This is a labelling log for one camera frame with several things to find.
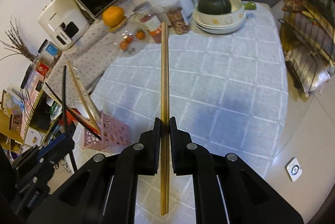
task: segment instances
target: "pink basket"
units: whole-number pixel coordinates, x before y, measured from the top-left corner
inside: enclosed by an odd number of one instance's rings
[[[103,112],[101,114],[101,141],[84,130],[84,149],[90,148],[109,153],[119,153],[130,145],[129,126]]]

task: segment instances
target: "dark green squash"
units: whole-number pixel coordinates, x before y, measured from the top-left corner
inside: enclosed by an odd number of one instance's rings
[[[205,14],[230,13],[232,5],[229,0],[199,0],[198,11]]]

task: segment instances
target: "wire rack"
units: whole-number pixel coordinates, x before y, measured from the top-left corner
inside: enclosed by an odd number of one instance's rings
[[[333,0],[284,0],[280,38],[287,68],[306,96],[335,73]]]

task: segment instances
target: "white handle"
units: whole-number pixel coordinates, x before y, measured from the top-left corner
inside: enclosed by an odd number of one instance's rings
[[[67,44],[71,44],[72,43],[72,39],[65,33],[65,31],[61,28],[61,27],[57,27],[55,29],[55,33],[58,34],[58,36],[60,38],[62,38],[62,40]]]

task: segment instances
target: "blue label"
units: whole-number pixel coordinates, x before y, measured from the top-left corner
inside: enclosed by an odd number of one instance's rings
[[[55,48],[53,45],[51,45],[51,44],[48,44],[48,46],[45,48],[45,50],[47,51],[47,52],[49,52],[52,56],[54,56],[55,57],[55,55],[57,54],[57,52],[58,52],[58,49],[57,48]]]

